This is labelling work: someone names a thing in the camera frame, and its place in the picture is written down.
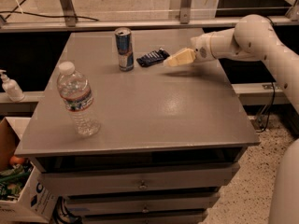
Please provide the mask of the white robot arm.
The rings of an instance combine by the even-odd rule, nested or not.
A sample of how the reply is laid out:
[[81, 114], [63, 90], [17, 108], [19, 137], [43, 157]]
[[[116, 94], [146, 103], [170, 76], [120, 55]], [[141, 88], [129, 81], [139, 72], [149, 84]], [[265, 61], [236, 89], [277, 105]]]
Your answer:
[[[267, 18], [248, 15], [231, 29], [195, 36], [191, 43], [190, 48], [168, 57], [164, 65], [176, 67], [222, 58], [260, 61], [299, 112], [299, 55], [279, 40]], [[299, 224], [299, 139], [287, 148], [278, 166], [268, 223]]]

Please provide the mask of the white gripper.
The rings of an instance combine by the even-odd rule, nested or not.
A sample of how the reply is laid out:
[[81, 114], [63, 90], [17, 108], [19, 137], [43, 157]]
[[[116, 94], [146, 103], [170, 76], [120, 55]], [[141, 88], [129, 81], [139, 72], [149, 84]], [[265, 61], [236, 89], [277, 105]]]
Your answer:
[[192, 49], [180, 49], [172, 56], [164, 60], [163, 65], [165, 67], [178, 67], [187, 65], [193, 63], [195, 57], [199, 62], [213, 61], [215, 57], [212, 54], [211, 37], [212, 33], [192, 37]]

